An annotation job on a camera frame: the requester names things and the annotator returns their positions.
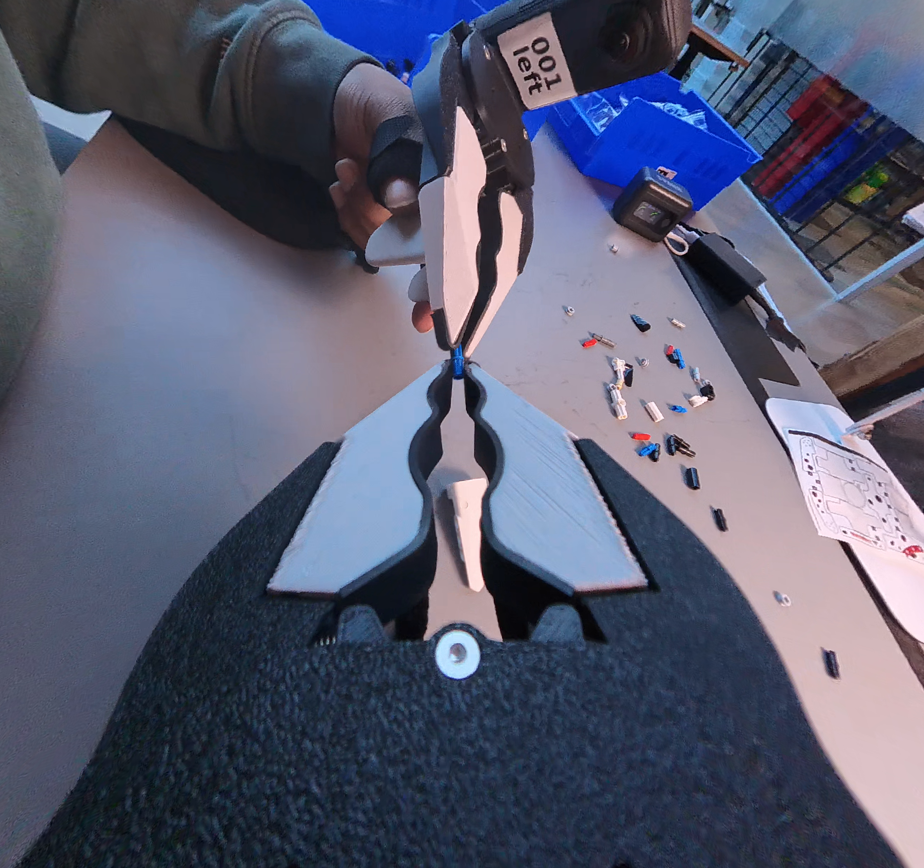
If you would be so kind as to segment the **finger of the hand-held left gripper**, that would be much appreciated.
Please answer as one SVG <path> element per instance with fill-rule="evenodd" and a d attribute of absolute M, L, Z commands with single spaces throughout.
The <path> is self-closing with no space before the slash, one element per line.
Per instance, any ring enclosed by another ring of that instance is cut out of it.
<path fill-rule="evenodd" d="M 467 113 L 456 110 L 451 170 L 421 189 L 422 241 L 440 346 L 460 345 L 479 291 L 479 196 L 486 163 Z"/>
<path fill-rule="evenodd" d="M 461 343 L 466 358 L 474 354 L 520 273 L 523 222 L 510 192 L 488 192 L 479 201 L 478 286 Z"/>

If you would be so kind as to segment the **blue plastic storage bin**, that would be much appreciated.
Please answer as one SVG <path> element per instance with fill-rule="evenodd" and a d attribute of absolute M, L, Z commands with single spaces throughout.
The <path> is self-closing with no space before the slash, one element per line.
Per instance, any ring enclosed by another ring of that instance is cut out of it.
<path fill-rule="evenodd" d="M 761 160 L 757 153 L 699 95 L 666 73 L 603 89 L 607 100 L 623 92 L 635 98 L 602 135 L 594 135 L 571 100 L 524 114 L 530 138 L 548 124 L 574 165 L 586 176 L 625 187 L 642 167 L 663 169 L 689 192 L 699 210 Z M 706 112 L 704 132 L 672 118 L 647 101 L 678 102 Z"/>

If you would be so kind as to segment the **white lego panel piece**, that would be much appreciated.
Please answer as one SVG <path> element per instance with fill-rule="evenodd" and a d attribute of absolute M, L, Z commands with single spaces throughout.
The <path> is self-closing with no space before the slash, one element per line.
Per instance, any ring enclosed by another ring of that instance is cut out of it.
<path fill-rule="evenodd" d="M 431 587 L 434 596 L 462 587 L 476 594 L 485 590 L 481 515 L 486 489 L 484 477 L 437 477 L 432 486 L 437 543 L 436 575 Z"/>

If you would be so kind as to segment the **black power adapter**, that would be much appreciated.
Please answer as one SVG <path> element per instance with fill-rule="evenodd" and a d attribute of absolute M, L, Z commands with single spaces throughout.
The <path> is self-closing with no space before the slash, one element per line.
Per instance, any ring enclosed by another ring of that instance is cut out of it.
<path fill-rule="evenodd" d="M 679 256 L 729 305 L 737 305 L 766 283 L 766 277 L 733 243 L 704 232 Z"/>

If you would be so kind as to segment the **black battery pack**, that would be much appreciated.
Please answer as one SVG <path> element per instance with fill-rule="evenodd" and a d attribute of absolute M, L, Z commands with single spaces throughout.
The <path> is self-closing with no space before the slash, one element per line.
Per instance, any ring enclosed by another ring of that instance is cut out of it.
<path fill-rule="evenodd" d="M 685 187 L 646 166 L 616 198 L 610 215 L 631 232 L 660 242 L 693 210 L 692 198 Z"/>

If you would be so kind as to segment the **wooden plank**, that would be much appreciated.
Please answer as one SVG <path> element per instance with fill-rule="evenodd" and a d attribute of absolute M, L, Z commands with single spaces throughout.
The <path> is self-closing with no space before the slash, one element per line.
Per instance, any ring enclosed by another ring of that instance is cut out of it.
<path fill-rule="evenodd" d="M 923 317 L 819 369 L 838 399 L 853 399 L 923 367 Z"/>

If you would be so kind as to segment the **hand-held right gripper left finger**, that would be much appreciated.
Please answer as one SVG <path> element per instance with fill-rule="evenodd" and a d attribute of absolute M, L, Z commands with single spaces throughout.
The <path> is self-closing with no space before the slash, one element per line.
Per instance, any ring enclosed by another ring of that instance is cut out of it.
<path fill-rule="evenodd" d="M 428 479 L 443 456 L 451 361 L 343 436 L 271 576 L 271 595 L 366 605 L 384 622 L 428 596 L 437 546 Z"/>

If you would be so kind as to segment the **white frame bar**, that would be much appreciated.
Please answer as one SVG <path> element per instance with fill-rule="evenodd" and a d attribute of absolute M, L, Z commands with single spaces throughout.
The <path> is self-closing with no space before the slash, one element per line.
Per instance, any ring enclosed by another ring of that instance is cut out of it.
<path fill-rule="evenodd" d="M 920 238 L 899 255 L 894 256 L 887 262 L 873 270 L 859 281 L 851 284 L 832 299 L 832 303 L 848 303 L 857 297 L 874 290 L 884 282 L 897 276 L 902 271 L 914 266 L 923 258 L 924 240 Z"/>

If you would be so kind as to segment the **person's left forearm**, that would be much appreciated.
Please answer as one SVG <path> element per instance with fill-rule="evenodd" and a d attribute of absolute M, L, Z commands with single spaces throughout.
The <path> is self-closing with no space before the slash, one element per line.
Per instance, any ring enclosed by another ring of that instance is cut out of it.
<path fill-rule="evenodd" d="M 334 179 L 334 98 L 372 59 L 300 0 L 2 0 L 2 172 L 39 169 L 29 95 Z"/>

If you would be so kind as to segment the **sticker sheet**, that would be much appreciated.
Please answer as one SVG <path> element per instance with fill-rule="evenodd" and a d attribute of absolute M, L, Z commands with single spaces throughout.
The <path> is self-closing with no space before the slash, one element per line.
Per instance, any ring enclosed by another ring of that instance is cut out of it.
<path fill-rule="evenodd" d="M 819 535 L 923 562 L 922 512 L 891 471 L 810 432 L 783 439 Z"/>

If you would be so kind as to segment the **rack of coloured bins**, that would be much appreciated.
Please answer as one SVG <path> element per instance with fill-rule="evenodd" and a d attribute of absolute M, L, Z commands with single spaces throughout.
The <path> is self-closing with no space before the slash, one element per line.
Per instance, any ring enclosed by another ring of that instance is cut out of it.
<path fill-rule="evenodd" d="M 760 155 L 745 186 L 833 289 L 922 237 L 922 140 L 769 33 L 704 96 Z"/>

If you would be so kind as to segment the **person's left hand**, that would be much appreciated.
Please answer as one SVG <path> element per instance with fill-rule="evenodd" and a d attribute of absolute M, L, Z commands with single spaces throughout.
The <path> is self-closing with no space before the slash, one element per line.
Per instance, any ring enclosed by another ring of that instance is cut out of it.
<path fill-rule="evenodd" d="M 396 178 L 379 204 L 367 185 L 372 142 L 379 126 L 399 117 L 417 118 L 410 89 L 385 69 L 358 64 L 338 86 L 333 105 L 335 181 L 329 191 L 342 230 L 360 249 L 393 214 L 417 205 L 419 177 Z"/>

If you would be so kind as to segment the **scattered small lego pieces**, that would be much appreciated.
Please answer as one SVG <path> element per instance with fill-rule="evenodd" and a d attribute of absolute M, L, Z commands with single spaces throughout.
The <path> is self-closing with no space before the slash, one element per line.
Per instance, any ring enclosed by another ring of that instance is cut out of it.
<path fill-rule="evenodd" d="M 792 465 L 666 254 L 601 244 L 543 253 L 535 343 L 554 416 L 653 587 L 586 601 L 622 655 L 734 689 L 787 677 L 800 695 L 861 686 L 853 611 L 869 597 L 817 535 Z"/>

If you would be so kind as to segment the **clear plastic bag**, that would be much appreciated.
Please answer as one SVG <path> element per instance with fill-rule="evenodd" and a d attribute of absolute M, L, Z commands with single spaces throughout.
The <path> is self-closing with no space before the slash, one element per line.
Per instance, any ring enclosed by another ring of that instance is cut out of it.
<path fill-rule="evenodd" d="M 571 100 L 581 119 L 587 123 L 594 135 L 602 135 L 610 124 L 627 110 L 635 98 L 630 98 L 627 94 L 619 92 L 615 101 L 607 100 L 602 94 L 592 93 Z M 678 102 L 672 101 L 647 101 L 641 100 L 643 104 L 650 104 L 657 109 L 678 121 L 687 123 L 698 128 L 701 131 L 709 130 L 708 117 L 706 112 L 698 109 L 688 109 Z"/>

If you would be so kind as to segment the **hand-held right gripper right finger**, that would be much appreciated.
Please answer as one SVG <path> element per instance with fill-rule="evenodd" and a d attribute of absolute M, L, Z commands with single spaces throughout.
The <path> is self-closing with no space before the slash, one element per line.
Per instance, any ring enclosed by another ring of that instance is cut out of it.
<path fill-rule="evenodd" d="M 578 440 L 476 364 L 464 389 L 488 481 L 480 565 L 502 635 L 531 634 L 557 605 L 575 609 L 580 632 L 601 635 L 589 601 L 646 591 L 650 579 Z"/>

